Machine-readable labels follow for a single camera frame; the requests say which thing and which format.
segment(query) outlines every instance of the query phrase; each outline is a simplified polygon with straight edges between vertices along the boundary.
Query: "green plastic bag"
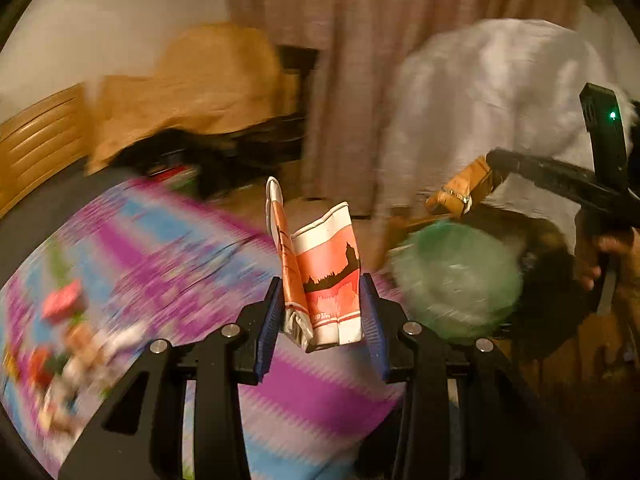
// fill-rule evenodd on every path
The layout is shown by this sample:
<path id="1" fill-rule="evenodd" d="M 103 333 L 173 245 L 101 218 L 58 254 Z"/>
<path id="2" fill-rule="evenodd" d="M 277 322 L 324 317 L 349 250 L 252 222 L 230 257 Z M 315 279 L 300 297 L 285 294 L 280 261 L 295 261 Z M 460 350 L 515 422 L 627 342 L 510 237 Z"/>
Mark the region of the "green plastic bag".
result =
<path id="1" fill-rule="evenodd" d="M 436 222 L 411 234 L 390 259 L 409 317 L 450 342 L 491 335 L 522 292 L 515 256 L 463 224 Z"/>

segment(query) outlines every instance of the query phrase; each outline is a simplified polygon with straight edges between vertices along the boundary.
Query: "wooden furniture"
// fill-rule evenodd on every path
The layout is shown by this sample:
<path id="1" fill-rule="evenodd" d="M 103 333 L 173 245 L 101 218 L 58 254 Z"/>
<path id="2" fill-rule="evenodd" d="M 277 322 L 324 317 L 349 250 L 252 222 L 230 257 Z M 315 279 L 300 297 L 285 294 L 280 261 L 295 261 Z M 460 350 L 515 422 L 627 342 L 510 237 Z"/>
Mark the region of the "wooden furniture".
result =
<path id="1" fill-rule="evenodd" d="M 0 218 L 49 177 L 87 155 L 91 138 L 82 84 L 0 124 Z"/>

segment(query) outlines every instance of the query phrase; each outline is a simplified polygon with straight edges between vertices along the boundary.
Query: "pink curtain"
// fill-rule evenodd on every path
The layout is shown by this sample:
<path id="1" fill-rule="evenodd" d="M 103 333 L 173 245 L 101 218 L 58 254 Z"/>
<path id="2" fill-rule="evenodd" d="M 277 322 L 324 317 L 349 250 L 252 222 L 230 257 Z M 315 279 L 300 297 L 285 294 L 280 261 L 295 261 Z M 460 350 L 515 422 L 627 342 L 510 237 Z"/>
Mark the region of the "pink curtain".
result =
<path id="1" fill-rule="evenodd" d="M 483 18 L 571 27 L 579 0 L 228 0 L 232 19 L 275 43 L 322 50 L 303 153 L 310 198 L 371 213 L 386 95 L 398 64 L 433 34 Z M 425 132 L 437 135 L 437 132 Z"/>

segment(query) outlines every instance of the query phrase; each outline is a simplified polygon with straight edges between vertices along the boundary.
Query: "blue gripper pad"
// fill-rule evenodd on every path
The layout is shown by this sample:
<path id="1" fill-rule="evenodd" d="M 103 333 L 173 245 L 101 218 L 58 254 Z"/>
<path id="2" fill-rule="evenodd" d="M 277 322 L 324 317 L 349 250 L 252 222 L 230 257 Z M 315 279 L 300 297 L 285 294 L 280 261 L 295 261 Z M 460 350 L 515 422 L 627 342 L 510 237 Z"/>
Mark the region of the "blue gripper pad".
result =
<path id="1" fill-rule="evenodd" d="M 369 349 L 371 363 L 379 377 L 386 381 L 390 374 L 388 347 L 382 323 L 378 317 L 377 304 L 380 301 L 371 275 L 365 273 L 360 277 L 360 319 L 362 331 Z"/>
<path id="2" fill-rule="evenodd" d="M 271 359 L 276 346 L 278 332 L 282 326 L 282 317 L 284 316 L 284 293 L 282 290 L 282 280 L 278 280 L 273 295 L 265 298 L 269 301 L 269 308 L 264 318 L 262 330 L 257 341 L 257 351 L 255 357 L 254 371 L 258 376 L 258 382 L 262 382 L 262 378 L 271 367 Z"/>

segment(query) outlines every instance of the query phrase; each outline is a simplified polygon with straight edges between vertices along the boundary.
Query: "pink object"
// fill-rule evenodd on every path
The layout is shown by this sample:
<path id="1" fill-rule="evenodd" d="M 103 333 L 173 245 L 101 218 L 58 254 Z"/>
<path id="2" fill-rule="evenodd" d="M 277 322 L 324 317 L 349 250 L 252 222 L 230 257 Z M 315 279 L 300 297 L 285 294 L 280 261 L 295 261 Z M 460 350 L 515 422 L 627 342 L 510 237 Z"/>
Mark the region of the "pink object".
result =
<path id="1" fill-rule="evenodd" d="M 80 280 L 73 280 L 69 285 L 52 292 L 42 307 L 42 319 L 57 324 L 73 314 L 84 312 L 81 294 Z"/>

